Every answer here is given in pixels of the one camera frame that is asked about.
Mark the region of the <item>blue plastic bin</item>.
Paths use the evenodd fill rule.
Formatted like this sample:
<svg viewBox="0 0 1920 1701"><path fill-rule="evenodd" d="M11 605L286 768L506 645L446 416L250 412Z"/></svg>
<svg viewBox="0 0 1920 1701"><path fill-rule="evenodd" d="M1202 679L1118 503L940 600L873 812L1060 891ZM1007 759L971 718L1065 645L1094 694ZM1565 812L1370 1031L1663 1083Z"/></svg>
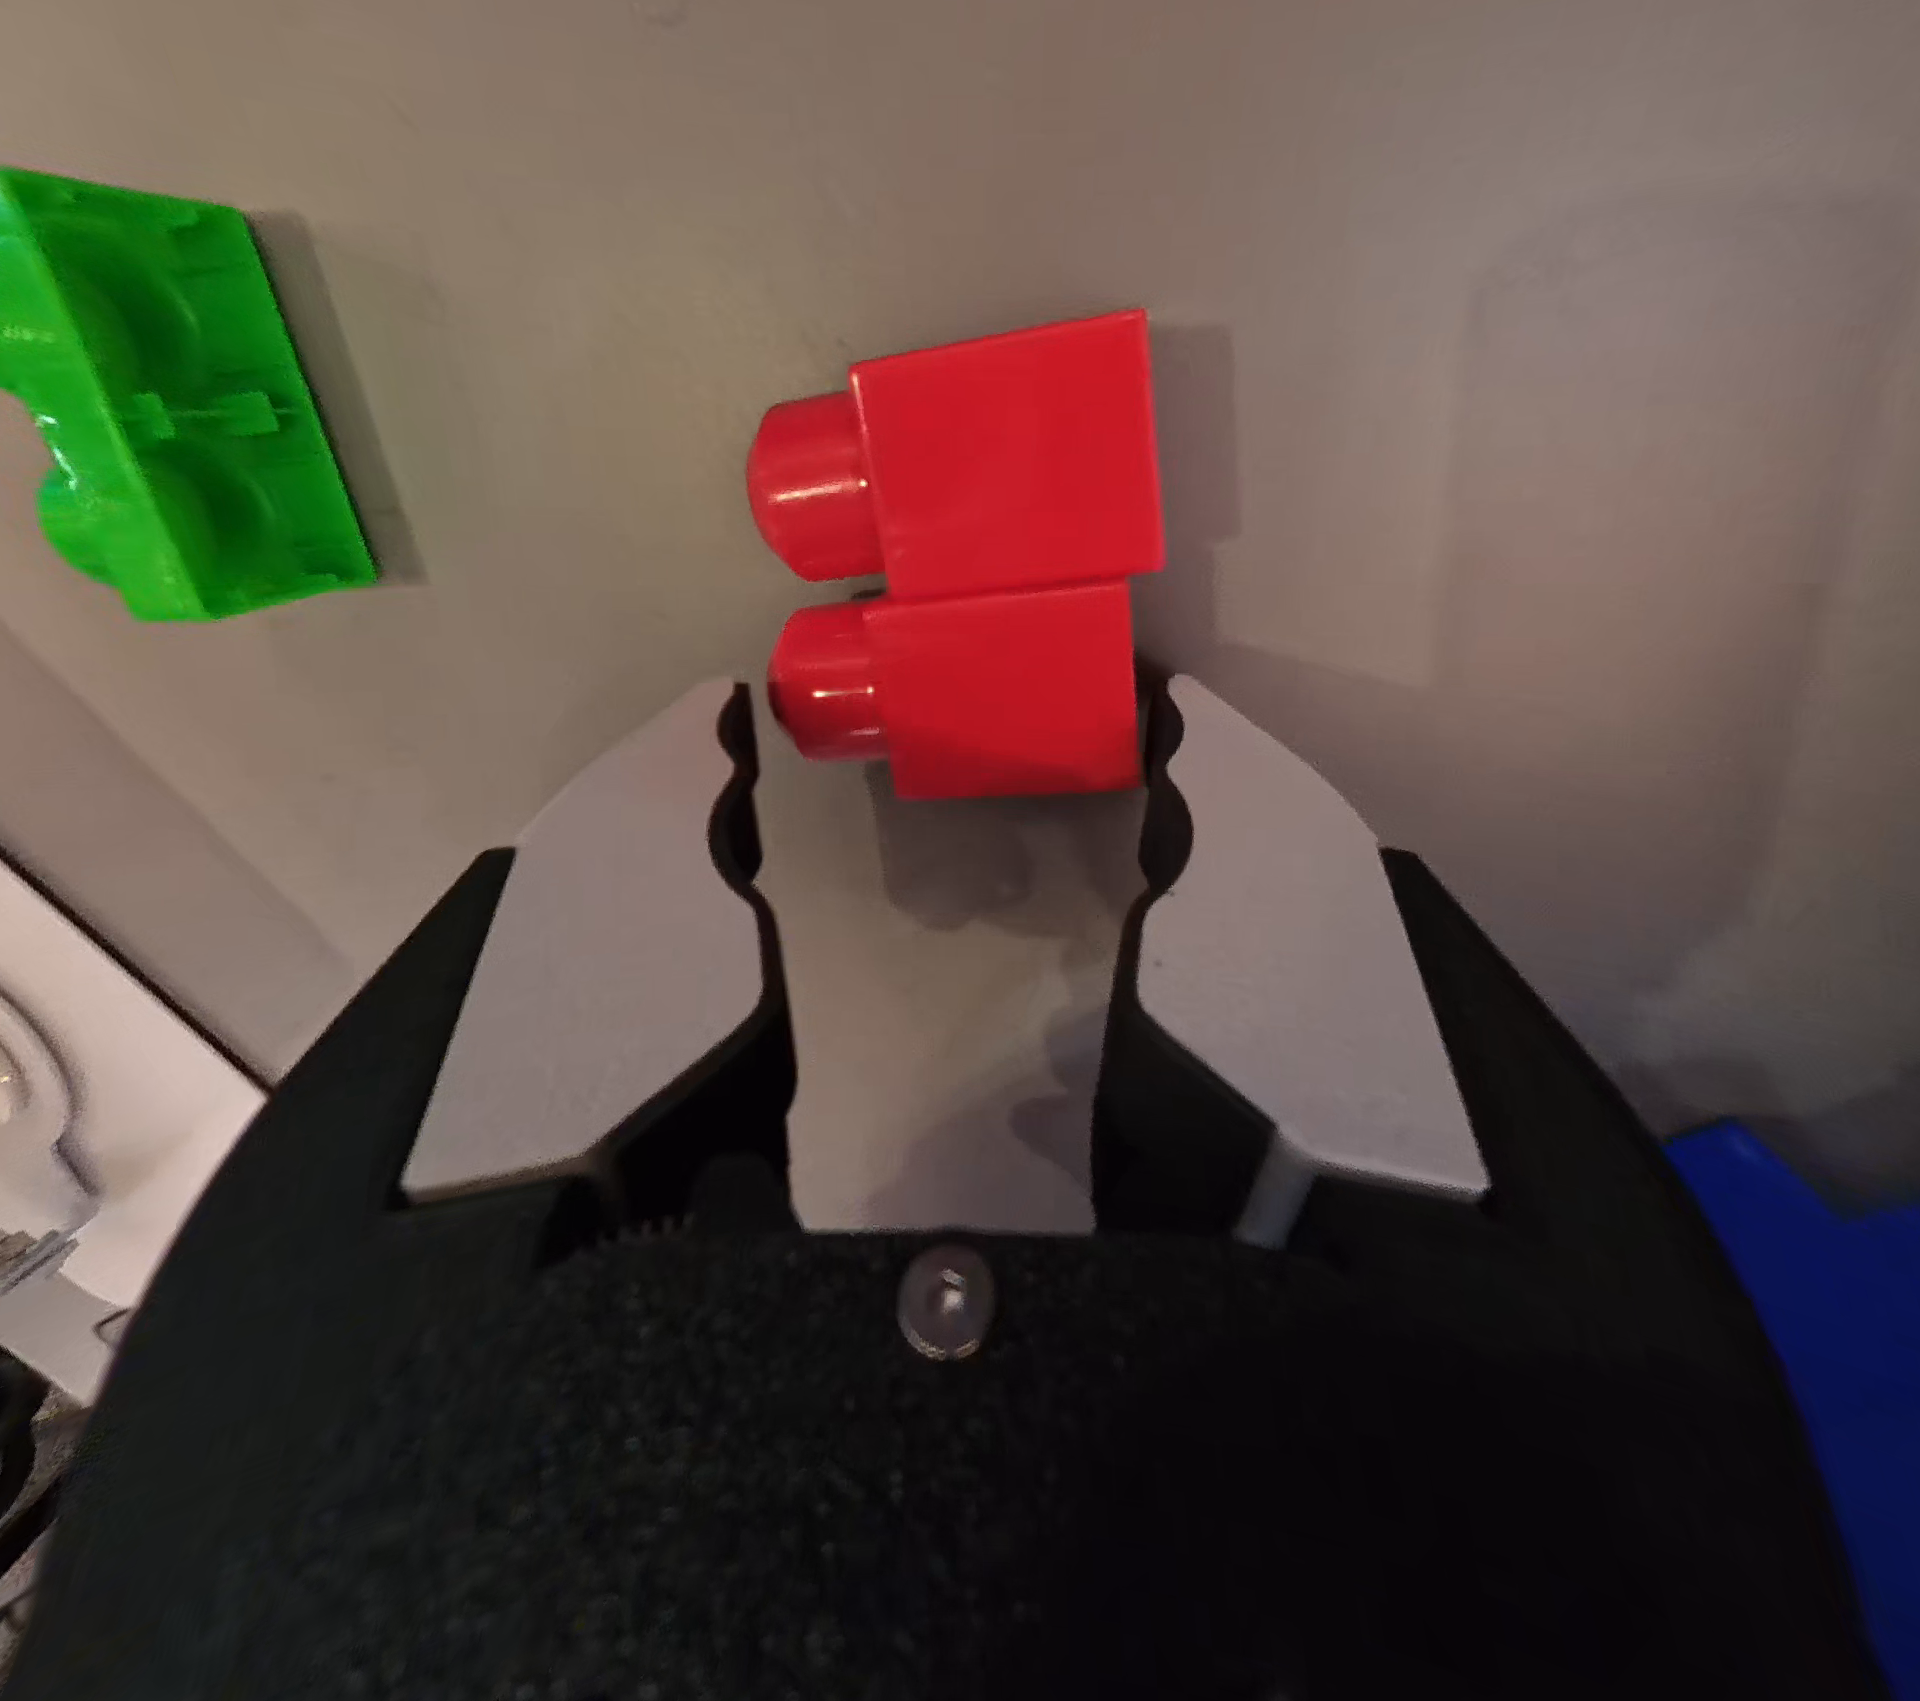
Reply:
<svg viewBox="0 0 1920 1701"><path fill-rule="evenodd" d="M1663 1141L1739 1272L1836 1502L1890 1697L1920 1697L1920 1209L1840 1215L1739 1124Z"/></svg>

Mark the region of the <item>red one-stud building block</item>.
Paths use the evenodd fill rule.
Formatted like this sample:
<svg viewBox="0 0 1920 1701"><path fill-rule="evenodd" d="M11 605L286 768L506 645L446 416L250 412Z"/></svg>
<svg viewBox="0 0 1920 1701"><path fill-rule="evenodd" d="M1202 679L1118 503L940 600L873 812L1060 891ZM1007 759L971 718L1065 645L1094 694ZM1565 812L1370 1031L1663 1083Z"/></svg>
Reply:
<svg viewBox="0 0 1920 1701"><path fill-rule="evenodd" d="M759 539L809 585L908 605L1162 566L1142 309L864 360L745 452Z"/></svg>
<svg viewBox="0 0 1920 1701"><path fill-rule="evenodd" d="M902 801L1137 788L1128 578L796 611L765 694L803 759L886 766Z"/></svg>

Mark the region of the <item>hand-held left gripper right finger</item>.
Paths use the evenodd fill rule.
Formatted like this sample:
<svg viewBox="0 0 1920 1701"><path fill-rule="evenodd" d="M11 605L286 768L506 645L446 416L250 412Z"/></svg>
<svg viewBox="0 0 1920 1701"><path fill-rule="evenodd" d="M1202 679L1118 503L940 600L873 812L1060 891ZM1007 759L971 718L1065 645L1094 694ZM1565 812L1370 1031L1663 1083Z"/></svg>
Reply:
<svg viewBox="0 0 1920 1701"><path fill-rule="evenodd" d="M1103 1238L1282 1246L1317 1182L1488 1192L1379 828L1193 673L1142 702L1137 876L1092 1093Z"/></svg>

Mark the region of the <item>green two-stud building block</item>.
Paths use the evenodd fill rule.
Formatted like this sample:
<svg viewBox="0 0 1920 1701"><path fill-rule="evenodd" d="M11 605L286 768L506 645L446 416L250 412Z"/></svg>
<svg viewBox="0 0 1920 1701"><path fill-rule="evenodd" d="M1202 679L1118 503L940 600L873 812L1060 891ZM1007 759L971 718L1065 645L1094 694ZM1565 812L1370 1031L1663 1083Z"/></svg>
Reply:
<svg viewBox="0 0 1920 1701"><path fill-rule="evenodd" d="M128 621L200 627L382 578L233 201L4 168L0 387L46 447L46 547Z"/></svg>

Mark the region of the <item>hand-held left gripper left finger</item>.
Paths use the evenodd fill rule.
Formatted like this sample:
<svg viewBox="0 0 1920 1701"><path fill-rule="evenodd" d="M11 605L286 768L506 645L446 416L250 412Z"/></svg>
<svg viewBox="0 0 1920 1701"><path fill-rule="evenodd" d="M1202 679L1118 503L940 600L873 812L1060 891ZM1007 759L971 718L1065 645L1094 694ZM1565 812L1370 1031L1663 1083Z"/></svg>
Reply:
<svg viewBox="0 0 1920 1701"><path fill-rule="evenodd" d="M629 1228L751 1160L788 1209L796 1057L759 866L759 702L704 679L520 828L398 1192L586 1182Z"/></svg>

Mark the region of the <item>white document stand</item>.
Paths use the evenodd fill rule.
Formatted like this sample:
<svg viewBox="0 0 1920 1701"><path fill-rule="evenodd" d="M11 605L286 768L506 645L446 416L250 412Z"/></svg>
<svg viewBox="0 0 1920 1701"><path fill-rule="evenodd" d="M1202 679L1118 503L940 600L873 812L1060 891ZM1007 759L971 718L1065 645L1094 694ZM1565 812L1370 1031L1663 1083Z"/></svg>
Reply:
<svg viewBox="0 0 1920 1701"><path fill-rule="evenodd" d="M0 866L0 1346L97 1405L261 1089Z"/></svg>

